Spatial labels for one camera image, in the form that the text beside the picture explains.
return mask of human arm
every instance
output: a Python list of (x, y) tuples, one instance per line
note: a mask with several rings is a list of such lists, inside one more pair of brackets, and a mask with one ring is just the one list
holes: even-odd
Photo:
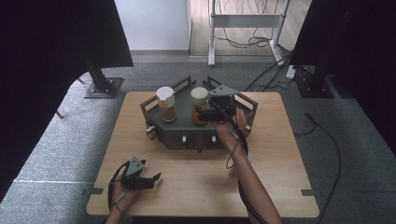
[(140, 190), (126, 189), (120, 182), (120, 176), (114, 182), (112, 202), (110, 212), (106, 219), (106, 224), (118, 224), (122, 215), (133, 204), (134, 198)]
[[(246, 133), (245, 127), (247, 121), (241, 109), (236, 110), (236, 118), (234, 120), (237, 121), (241, 131)], [(267, 223), (282, 223), (274, 203), (251, 166), (242, 144), (235, 139), (233, 128), (228, 123), (215, 122), (212, 125), (216, 128), (220, 140), (232, 155), (233, 165), (238, 174), (239, 182), (251, 206)], [(251, 223), (259, 223), (250, 212), (248, 212), (248, 216)]]

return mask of white wall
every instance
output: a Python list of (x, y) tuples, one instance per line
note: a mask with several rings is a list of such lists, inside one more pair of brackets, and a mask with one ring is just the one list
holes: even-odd
[(190, 0), (115, 0), (130, 50), (190, 48)]

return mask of cup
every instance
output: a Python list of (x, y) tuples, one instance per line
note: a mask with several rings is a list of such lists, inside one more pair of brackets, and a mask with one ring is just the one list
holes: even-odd
[(192, 112), (191, 119), (195, 124), (206, 124), (207, 121), (198, 118), (199, 109), (208, 109), (209, 104), (207, 103), (207, 89), (203, 87), (196, 87), (191, 91), (191, 101), (192, 101)]
[(170, 87), (161, 87), (157, 90), (157, 101), (161, 109), (164, 121), (170, 122), (176, 119), (175, 95)]

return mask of metal platform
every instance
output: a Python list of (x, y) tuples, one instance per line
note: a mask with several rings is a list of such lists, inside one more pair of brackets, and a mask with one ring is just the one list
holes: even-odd
[[(171, 122), (162, 119), (161, 109), (158, 107), (157, 96), (153, 96), (140, 105), (148, 126), (147, 134), (150, 139), (158, 139), (170, 149), (202, 149), (225, 148), (217, 137), (216, 130), (209, 124), (197, 125), (192, 122), (192, 102), (191, 91), (195, 87), (204, 87), (207, 90), (214, 90), (221, 83), (208, 77), (198, 85), (196, 81), (191, 81), (191, 77), (185, 77), (176, 83), (172, 88), (175, 90), (175, 108), (177, 118)], [(252, 127), (258, 104), (246, 97), (241, 92), (235, 95), (236, 107), (245, 111), (247, 125)]]

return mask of forearm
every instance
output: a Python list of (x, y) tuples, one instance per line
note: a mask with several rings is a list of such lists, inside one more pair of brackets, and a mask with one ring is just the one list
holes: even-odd
[(274, 203), (251, 166), (244, 149), (238, 144), (233, 152), (233, 164), (247, 200), (267, 223), (282, 223)]
[(250, 224), (260, 224), (260, 222), (248, 211), (248, 209), (247, 209), (247, 215)]
[(121, 212), (119, 212), (115, 207), (110, 210), (108, 217), (106, 219), (106, 224), (119, 224), (121, 220)]

